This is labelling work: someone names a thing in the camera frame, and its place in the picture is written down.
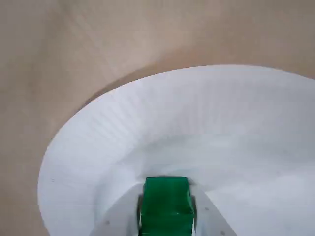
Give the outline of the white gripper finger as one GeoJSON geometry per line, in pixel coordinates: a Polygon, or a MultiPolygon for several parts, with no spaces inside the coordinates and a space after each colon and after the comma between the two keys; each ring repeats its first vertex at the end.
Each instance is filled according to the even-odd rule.
{"type": "Polygon", "coordinates": [[[237,236],[201,187],[190,184],[189,189],[195,211],[193,236],[237,236]]]}
{"type": "Polygon", "coordinates": [[[140,230],[140,205],[143,184],[117,193],[112,199],[103,194],[96,205],[92,236],[137,236],[140,230]]]}

